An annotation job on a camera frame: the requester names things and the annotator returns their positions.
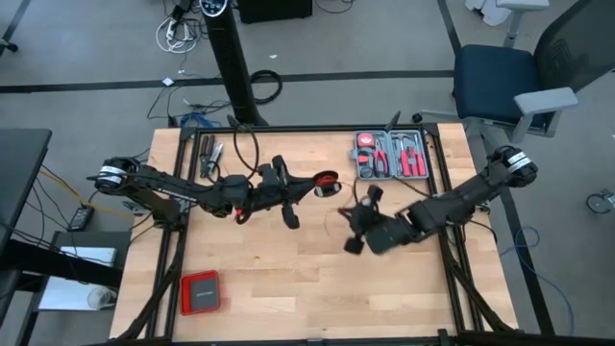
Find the black metal frame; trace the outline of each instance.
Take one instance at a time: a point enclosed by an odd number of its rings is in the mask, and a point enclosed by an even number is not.
[[[254,131],[255,133],[343,132],[343,131],[381,130],[384,128],[384,126],[385,125],[275,126],[275,127],[255,127]],[[422,136],[423,136],[423,143],[425,146],[424,149],[426,153],[426,161],[427,161],[428,169],[432,171],[431,170],[431,159],[430,159],[430,154],[429,154],[429,150],[427,146],[428,144],[426,142],[425,133],[424,131],[422,131],[423,128],[424,126],[422,125],[398,125],[395,127],[395,129],[399,129],[399,130],[420,130],[421,131]],[[449,181],[448,171],[446,170],[446,163],[444,162],[444,154],[442,152],[442,145],[440,142],[439,133],[437,132],[437,127],[434,127],[434,129],[435,131],[431,129],[429,133],[433,137],[434,148],[436,150],[436,156],[438,159],[440,170],[441,172],[446,174],[446,175],[443,174],[442,176],[443,181],[446,182],[445,189],[450,189],[451,183]],[[198,145],[199,145],[200,137],[202,135],[209,135],[209,134],[231,134],[233,131],[234,130],[232,128],[181,129],[180,142],[178,146],[173,175],[176,177],[180,177],[182,175],[182,165],[183,165],[184,157],[185,157],[185,147],[186,147],[187,140],[189,138],[193,138],[193,141],[192,141],[192,155],[190,158],[190,165],[188,168],[188,179],[190,181],[193,181],[196,175],[197,167],[198,167],[198,164],[197,164],[198,163]],[[434,177],[428,178],[428,185],[430,187],[431,194],[437,193],[437,188],[435,186]],[[171,233],[172,231],[170,230],[164,230],[164,233],[162,236],[154,289],[158,286],[158,284],[160,284],[160,279],[163,276],[165,268],[166,268]],[[177,251],[182,251],[182,252],[184,251],[185,239],[186,239],[185,232],[180,233],[180,236],[178,238],[178,242],[176,245]],[[459,255],[459,258],[461,259],[463,274],[466,275],[468,278],[470,278],[470,281],[472,281],[471,279],[472,274],[470,272],[467,252],[465,250],[465,246],[463,245],[461,241],[461,233],[459,229],[457,229],[454,232],[454,239],[455,239],[455,244],[460,244],[458,255]],[[448,238],[446,236],[446,233],[440,232],[439,242],[440,242],[440,247],[441,247],[443,254],[444,254],[445,249],[448,249],[448,251],[450,252]],[[452,312],[453,312],[453,318],[455,321],[455,329],[457,333],[460,333],[461,331],[465,331],[466,328],[465,328],[465,322],[463,320],[463,314],[462,314],[461,303],[459,300],[459,294],[458,294],[458,290],[456,286],[455,275],[447,267],[444,260],[445,259],[443,257],[443,265],[444,265],[444,270],[445,270],[446,277],[447,277],[449,297],[452,303]],[[173,327],[174,327],[175,316],[177,315],[177,308],[178,308],[177,305],[178,305],[178,292],[179,292],[180,277],[181,275],[178,275],[178,277],[173,282],[170,288],[171,293],[169,296],[169,303],[168,303],[168,307],[166,311],[164,334],[162,336],[168,339],[172,339],[173,337]],[[470,304],[470,309],[472,312],[473,324],[474,326],[479,326],[479,331],[482,331],[482,321],[480,319],[480,315],[478,311],[476,310],[474,303],[470,299],[468,299],[468,302]],[[150,320],[148,321],[148,324],[146,327],[146,335],[145,335],[146,338],[152,338],[156,336],[157,323],[158,323],[158,310],[156,309],[154,313],[152,313],[152,316],[150,317]],[[444,345],[446,344],[446,342],[448,342],[448,339],[449,338],[446,334],[446,331],[439,330],[438,336],[399,337],[399,338],[329,339],[327,340],[327,344],[328,345],[336,345],[336,344],[339,344],[339,345],[342,345],[342,344],[345,344],[345,345],[346,344],[356,344],[356,345],[359,345],[359,344],[360,345],[383,345],[383,344],[386,344],[386,345],[396,345],[396,344],[399,344],[399,345],[402,345],[402,344],[403,345],[429,345],[429,344],[439,345],[439,344],[442,344]],[[271,341],[262,340],[262,341],[242,341],[242,342],[237,342],[237,341],[223,341],[223,342],[202,341],[201,342],[199,341],[199,342],[182,342],[182,343],[174,343],[174,344],[176,345],[213,345],[215,344],[215,345],[237,345],[238,346],[238,345],[248,345],[248,344],[249,345],[298,345],[298,344],[305,344],[307,342],[308,344],[313,343],[314,345],[317,345],[319,344],[319,342],[322,342],[322,341],[323,340],[311,340],[311,341],[310,340],[308,341],[305,341],[305,340],[271,340]]]
[[[381,130],[383,125],[355,125],[355,126],[294,126],[294,127],[266,127],[255,128],[256,133],[297,133],[297,132],[342,132],[342,131],[365,131],[365,130]],[[448,169],[445,162],[444,152],[442,148],[442,142],[440,139],[437,124],[422,124],[422,125],[401,125],[396,129],[400,130],[421,130],[428,169],[432,172],[431,157],[428,150],[428,143],[426,141],[426,134],[429,133],[432,136],[432,145],[437,156],[438,166],[440,168],[440,175],[443,181],[443,187],[445,190],[452,188]],[[178,147],[177,161],[175,164],[175,174],[180,176],[182,173],[182,163],[185,155],[185,143],[193,137],[192,143],[192,156],[190,158],[190,166],[188,168],[188,179],[192,181],[196,174],[197,169],[197,155],[199,139],[202,135],[207,134],[230,134],[233,129],[182,129],[180,132],[180,144]],[[437,186],[435,185],[435,179],[430,176],[428,179],[428,185],[430,193],[437,193]],[[482,345],[482,346],[606,346],[612,345],[615,340],[597,339],[587,337],[569,337],[569,336],[556,336],[549,334],[523,334],[520,331],[515,331],[508,327],[497,314],[491,310],[487,302],[480,296],[480,293],[474,287],[472,280],[472,273],[470,271],[469,260],[467,258],[467,251],[464,243],[461,241],[461,232],[459,228],[453,228],[453,238],[457,248],[457,254],[459,256],[458,263],[454,256],[451,247],[449,246],[447,230],[442,229],[438,233],[438,240],[440,242],[440,250],[442,261],[444,265],[444,271],[447,277],[447,286],[449,289],[449,297],[452,303],[452,314],[455,322],[457,336],[448,336],[448,333],[444,329],[437,330],[437,336],[424,336],[424,337],[394,337],[394,338],[354,338],[354,339],[300,339],[300,340],[256,340],[256,341],[194,341],[194,342],[172,342],[173,327],[175,324],[175,317],[177,314],[178,305],[178,292],[179,292],[179,280],[181,277],[181,266],[184,259],[185,240],[187,233],[187,225],[180,232],[180,236],[177,243],[176,256],[179,259],[179,271],[177,271],[177,277],[171,285],[170,301],[168,303],[168,309],[166,312],[166,323],[164,327],[164,336],[147,336],[145,339],[138,340],[123,340],[118,345],[183,345],[183,346],[243,346],[243,345],[258,345],[258,346],[309,346],[309,345],[370,345],[370,346],[384,346],[384,345]],[[170,240],[170,233],[165,243],[162,246],[159,253],[159,264],[162,266],[157,268],[157,271],[163,273],[165,270],[166,256],[168,254],[168,243]],[[467,293],[468,304],[471,309],[472,319],[474,323],[475,331],[465,328],[465,321],[463,320],[463,314],[459,301],[459,295],[456,283],[459,282],[463,289]],[[482,317],[489,323],[490,327],[495,332],[485,332],[482,328]],[[148,325],[149,331],[155,334],[156,324]]]

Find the tool case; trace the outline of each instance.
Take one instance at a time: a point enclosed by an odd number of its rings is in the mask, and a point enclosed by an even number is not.
[[[424,180],[430,176],[417,130],[357,131],[351,158],[357,162],[361,180]]]

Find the chair armrest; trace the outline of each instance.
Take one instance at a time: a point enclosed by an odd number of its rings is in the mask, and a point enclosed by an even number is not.
[[[498,0],[497,6],[517,11],[538,11],[549,7],[549,0]]]
[[[529,92],[515,96],[514,100],[524,115],[563,111],[578,105],[577,96],[569,87]]]

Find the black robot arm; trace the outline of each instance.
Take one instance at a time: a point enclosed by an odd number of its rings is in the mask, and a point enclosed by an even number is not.
[[[359,254],[363,238],[375,254],[397,245],[419,242],[448,225],[462,225],[472,219],[475,205],[492,200],[505,187],[523,187],[536,179],[538,168],[520,149],[504,146],[489,157],[487,166],[457,188],[443,195],[411,204],[393,217],[379,213],[382,190],[371,185],[367,197],[351,209],[340,209],[355,236],[345,250]]]
[[[132,158],[113,158],[103,163],[98,176],[90,177],[102,193],[125,196],[147,210],[151,210],[160,226],[181,227],[190,203],[204,211],[226,217],[236,210],[236,222],[245,223],[260,210],[269,210],[282,205],[283,220],[290,229],[299,228],[299,219],[292,209],[314,188],[340,189],[337,173],[324,171],[310,178],[297,178],[288,173],[281,156],[272,159],[272,164],[258,168],[262,182],[256,188],[243,175],[218,178],[212,185],[199,185],[173,177],[156,168],[141,165]],[[171,196],[162,198],[156,192]]]

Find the wooden tabletop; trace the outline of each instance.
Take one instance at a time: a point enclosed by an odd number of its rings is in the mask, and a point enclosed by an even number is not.
[[[458,124],[439,125],[453,186],[476,174],[470,150]],[[218,135],[225,144],[221,160],[224,175],[247,174],[236,157],[232,136]],[[173,172],[179,130],[156,130],[148,164]],[[340,181],[352,184],[356,171],[349,159],[353,133],[258,134],[260,162],[282,155],[290,174],[309,177],[335,170]],[[442,191],[435,153],[428,137],[438,190]],[[240,135],[238,147],[248,162],[254,144]],[[184,160],[187,174],[191,145]],[[197,183],[207,182],[197,179]],[[381,212],[393,214],[422,197],[399,182],[378,182],[384,194]],[[428,191],[426,182],[414,182]],[[363,195],[368,184],[359,183]],[[222,302],[219,310],[182,316],[175,321],[174,341],[272,340],[431,336],[446,328],[455,333],[451,303],[437,236],[398,247],[383,256],[366,250],[357,257],[343,251],[352,232],[335,210],[351,205],[345,185],[337,195],[321,199],[308,194],[295,212],[301,228],[289,230],[281,209],[255,213],[245,225],[229,217],[218,219],[199,209],[190,213],[182,275],[217,270]],[[485,214],[475,220],[489,224]],[[134,230],[137,235],[149,227]],[[466,247],[479,292],[502,319],[516,325],[493,236],[481,226],[466,227]],[[111,337],[124,332],[152,292],[161,232],[153,230],[131,246],[119,291]],[[169,260],[175,249],[172,239]],[[466,325],[471,324],[460,290]],[[159,334],[163,330],[168,298],[160,304]]]

